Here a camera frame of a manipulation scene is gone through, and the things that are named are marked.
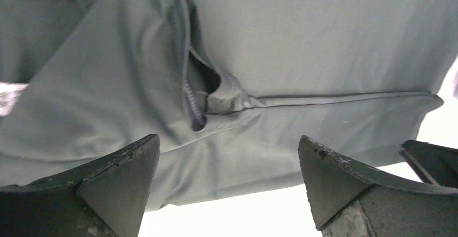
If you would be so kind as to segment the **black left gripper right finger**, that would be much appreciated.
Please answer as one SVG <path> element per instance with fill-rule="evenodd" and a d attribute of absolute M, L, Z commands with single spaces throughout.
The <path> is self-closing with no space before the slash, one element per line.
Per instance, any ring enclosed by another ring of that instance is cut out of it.
<path fill-rule="evenodd" d="M 398 177 L 308 136 L 298 154 L 323 236 L 457 236 L 457 188 Z"/>

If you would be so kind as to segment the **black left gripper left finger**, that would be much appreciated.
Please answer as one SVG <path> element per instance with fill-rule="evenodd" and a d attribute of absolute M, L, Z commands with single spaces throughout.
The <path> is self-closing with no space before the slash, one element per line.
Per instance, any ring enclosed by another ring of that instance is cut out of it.
<path fill-rule="evenodd" d="M 137 236 L 160 156 L 147 135 L 28 185 L 1 188 L 1 236 Z"/>

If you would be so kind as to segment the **grey t-shirt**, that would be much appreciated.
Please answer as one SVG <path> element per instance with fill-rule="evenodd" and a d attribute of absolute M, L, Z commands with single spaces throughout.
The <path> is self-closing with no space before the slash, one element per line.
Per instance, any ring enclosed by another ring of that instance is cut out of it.
<path fill-rule="evenodd" d="M 147 210 L 302 184 L 307 135 L 397 163 L 457 57 L 457 0 L 1 0 L 1 185 L 148 134 Z"/>

